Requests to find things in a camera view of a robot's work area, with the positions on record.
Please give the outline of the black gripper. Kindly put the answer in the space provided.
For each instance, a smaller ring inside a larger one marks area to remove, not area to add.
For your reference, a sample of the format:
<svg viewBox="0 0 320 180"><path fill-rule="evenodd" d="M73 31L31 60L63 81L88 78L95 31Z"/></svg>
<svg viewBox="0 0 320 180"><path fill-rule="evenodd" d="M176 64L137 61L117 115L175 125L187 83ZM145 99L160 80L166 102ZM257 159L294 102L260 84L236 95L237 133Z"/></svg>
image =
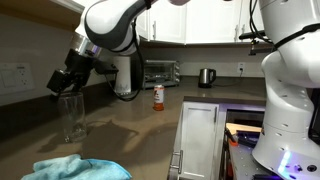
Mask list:
<svg viewBox="0 0 320 180"><path fill-rule="evenodd" d="M92 69L99 75L118 73L115 65L93 56L79 55L73 49L69 50L65 65L65 70L56 69L54 71L47 84L47 88L54 94L61 94L70 86L72 86L72 92L79 92L87 84Z"/></svg>

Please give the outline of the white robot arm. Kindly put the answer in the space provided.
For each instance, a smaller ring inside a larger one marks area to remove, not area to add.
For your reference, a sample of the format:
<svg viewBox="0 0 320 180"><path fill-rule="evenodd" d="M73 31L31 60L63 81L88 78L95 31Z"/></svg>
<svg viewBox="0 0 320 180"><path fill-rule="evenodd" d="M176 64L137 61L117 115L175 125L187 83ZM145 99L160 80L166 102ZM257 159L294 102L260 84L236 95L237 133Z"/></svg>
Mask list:
<svg viewBox="0 0 320 180"><path fill-rule="evenodd" d="M94 45L119 54L138 49L133 22L158 0L51 0L80 14L66 59L47 87L79 91L93 68ZM320 180L320 147L309 138L314 105L306 90L320 86L319 0L258 0L274 50L262 62L267 101L254 159L284 180Z"/></svg>

